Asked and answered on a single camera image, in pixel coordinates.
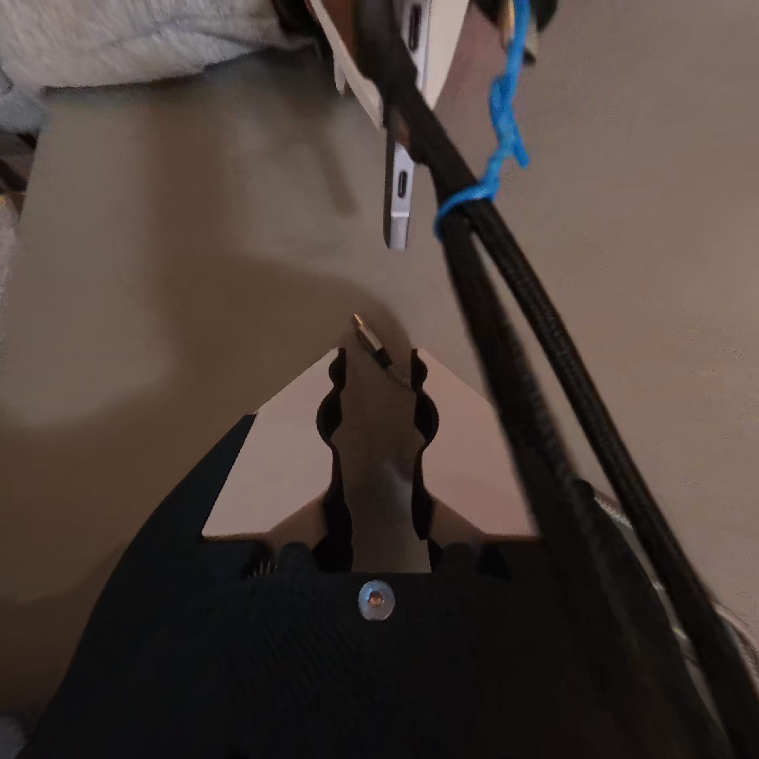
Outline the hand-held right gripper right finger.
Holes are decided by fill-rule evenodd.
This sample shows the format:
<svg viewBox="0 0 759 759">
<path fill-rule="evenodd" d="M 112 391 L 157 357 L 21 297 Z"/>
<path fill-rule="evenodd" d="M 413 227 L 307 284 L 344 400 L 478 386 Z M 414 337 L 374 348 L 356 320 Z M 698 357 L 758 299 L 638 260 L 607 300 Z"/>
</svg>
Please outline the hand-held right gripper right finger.
<svg viewBox="0 0 759 759">
<path fill-rule="evenodd" d="M 540 544 L 496 410 L 423 349 L 411 358 L 413 423 L 422 437 L 413 463 L 412 524 L 431 568 L 449 546 L 476 562 L 501 544 Z"/>
</svg>

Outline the grey fleece top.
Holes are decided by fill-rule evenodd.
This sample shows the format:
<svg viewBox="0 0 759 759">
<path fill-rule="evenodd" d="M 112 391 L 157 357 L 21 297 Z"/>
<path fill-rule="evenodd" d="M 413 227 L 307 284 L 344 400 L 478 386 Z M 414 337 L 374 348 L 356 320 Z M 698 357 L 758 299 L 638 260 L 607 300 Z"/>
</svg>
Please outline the grey fleece top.
<svg viewBox="0 0 759 759">
<path fill-rule="evenodd" d="M 18 249 L 21 214 L 45 109 L 1 74 L 1 311 Z"/>
</svg>

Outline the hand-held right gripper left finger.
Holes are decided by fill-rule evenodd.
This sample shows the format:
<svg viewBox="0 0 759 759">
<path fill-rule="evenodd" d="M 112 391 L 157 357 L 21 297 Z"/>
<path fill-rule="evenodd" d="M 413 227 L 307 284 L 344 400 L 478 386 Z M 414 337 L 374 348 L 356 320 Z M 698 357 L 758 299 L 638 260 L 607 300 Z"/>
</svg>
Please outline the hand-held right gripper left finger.
<svg viewBox="0 0 759 759">
<path fill-rule="evenodd" d="M 304 544 L 323 571 L 351 570 L 353 525 L 332 440 L 346 368 L 346 350 L 334 348 L 258 408 L 204 524 L 205 540 L 257 541 L 271 557 Z"/>
</svg>

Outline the blue twist tie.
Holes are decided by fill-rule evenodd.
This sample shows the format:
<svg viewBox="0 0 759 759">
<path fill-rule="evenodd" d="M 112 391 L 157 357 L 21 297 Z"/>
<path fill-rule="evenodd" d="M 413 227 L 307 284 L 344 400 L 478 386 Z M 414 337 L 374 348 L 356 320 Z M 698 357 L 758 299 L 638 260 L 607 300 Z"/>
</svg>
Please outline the blue twist tie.
<svg viewBox="0 0 759 759">
<path fill-rule="evenodd" d="M 470 202 L 493 201 L 497 198 L 502 169 L 509 159 L 514 159 L 520 168 L 526 168 L 529 164 L 529 157 L 517 126 L 514 100 L 531 25 L 530 2 L 507 2 L 505 20 L 506 66 L 502 74 L 493 80 L 489 90 L 489 117 L 497 138 L 497 146 L 489 157 L 482 177 L 464 190 L 453 194 L 439 208 L 433 227 L 439 240 L 442 240 L 442 220 L 451 211 L 458 210 Z"/>
</svg>

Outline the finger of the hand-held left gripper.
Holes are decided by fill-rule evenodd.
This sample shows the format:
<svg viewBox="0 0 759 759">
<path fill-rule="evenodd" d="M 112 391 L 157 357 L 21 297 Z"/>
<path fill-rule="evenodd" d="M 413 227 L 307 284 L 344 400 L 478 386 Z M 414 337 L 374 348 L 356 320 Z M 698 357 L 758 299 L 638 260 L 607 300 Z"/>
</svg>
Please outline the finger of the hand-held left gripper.
<svg viewBox="0 0 759 759">
<path fill-rule="evenodd" d="M 383 128 L 383 102 L 375 84 L 357 65 L 355 33 L 356 1 L 309 1 L 308 7 L 327 39 L 332 53 L 338 93 L 350 91 L 365 110 L 372 124 Z"/>
<path fill-rule="evenodd" d="M 422 93 L 434 109 L 451 70 L 469 1 L 431 1 L 423 55 Z"/>
</svg>

